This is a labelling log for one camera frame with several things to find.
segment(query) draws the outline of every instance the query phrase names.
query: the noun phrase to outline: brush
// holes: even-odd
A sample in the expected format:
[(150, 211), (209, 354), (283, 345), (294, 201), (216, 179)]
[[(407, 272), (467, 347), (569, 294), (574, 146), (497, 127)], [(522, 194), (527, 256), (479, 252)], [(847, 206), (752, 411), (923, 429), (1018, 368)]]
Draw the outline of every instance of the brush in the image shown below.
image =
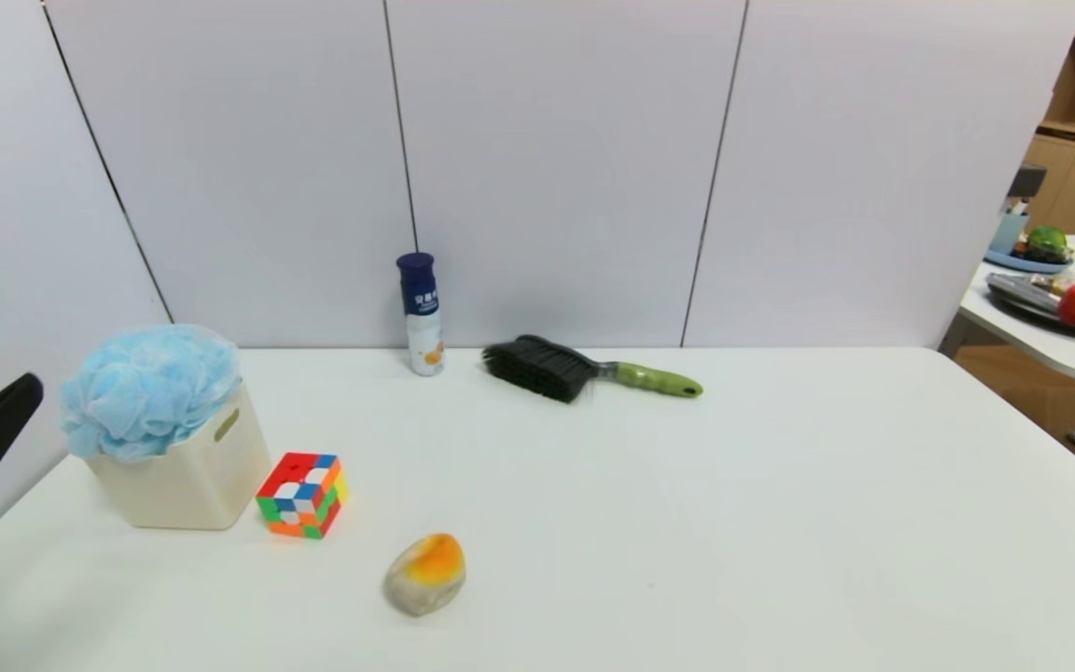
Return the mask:
[(540, 335), (519, 335), (516, 341), (489, 345), (483, 358), (494, 377), (563, 403), (575, 400), (592, 378), (614, 380), (622, 386), (675, 397), (704, 392), (703, 386), (684, 375), (624, 361), (598, 362)]

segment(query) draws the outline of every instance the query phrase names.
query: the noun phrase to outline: bottle label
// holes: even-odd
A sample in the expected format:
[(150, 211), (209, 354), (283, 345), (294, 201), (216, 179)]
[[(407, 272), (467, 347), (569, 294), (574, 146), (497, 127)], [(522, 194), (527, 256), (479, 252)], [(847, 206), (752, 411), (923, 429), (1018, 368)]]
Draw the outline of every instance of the bottle label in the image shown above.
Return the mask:
[(405, 315), (408, 333), (408, 361), (418, 375), (442, 373), (445, 347), (442, 344), (442, 318), (439, 311), (429, 315)]
[(401, 290), (405, 315), (430, 315), (439, 310), (439, 288), (432, 277), (428, 282), (410, 282)]

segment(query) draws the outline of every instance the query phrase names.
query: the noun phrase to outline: blue cap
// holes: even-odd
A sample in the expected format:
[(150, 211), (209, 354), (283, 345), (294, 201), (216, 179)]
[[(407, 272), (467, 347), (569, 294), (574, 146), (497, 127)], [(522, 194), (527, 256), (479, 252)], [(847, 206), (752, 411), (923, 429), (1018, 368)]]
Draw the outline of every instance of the blue cap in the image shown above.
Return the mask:
[(434, 276), (434, 256), (426, 252), (410, 252), (397, 259), (401, 280), (421, 280)]

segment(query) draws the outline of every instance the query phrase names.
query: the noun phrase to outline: blue sticker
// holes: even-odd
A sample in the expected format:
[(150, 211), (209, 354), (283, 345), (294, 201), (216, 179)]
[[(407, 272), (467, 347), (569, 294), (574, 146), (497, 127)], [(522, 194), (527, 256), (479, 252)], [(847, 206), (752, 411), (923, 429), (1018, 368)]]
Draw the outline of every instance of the blue sticker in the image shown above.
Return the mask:
[(320, 485), (317, 484), (302, 484), (301, 488), (298, 489), (298, 494), (295, 495), (293, 499), (303, 500), (307, 502), (313, 501), (315, 495), (317, 494), (317, 489), (319, 488)]

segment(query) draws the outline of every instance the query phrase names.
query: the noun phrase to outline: blue cup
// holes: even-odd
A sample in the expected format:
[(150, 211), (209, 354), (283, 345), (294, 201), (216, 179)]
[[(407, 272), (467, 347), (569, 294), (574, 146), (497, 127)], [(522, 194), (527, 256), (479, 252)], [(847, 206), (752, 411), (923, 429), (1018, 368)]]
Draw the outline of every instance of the blue cup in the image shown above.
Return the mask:
[(1028, 227), (1028, 214), (1020, 216), (1002, 216), (1002, 221), (998, 225), (998, 232), (993, 233), (993, 242), (989, 244), (990, 252), (998, 252), (1000, 255), (1009, 255), (1015, 249), (1015, 243), (1019, 242), (1019, 235)]

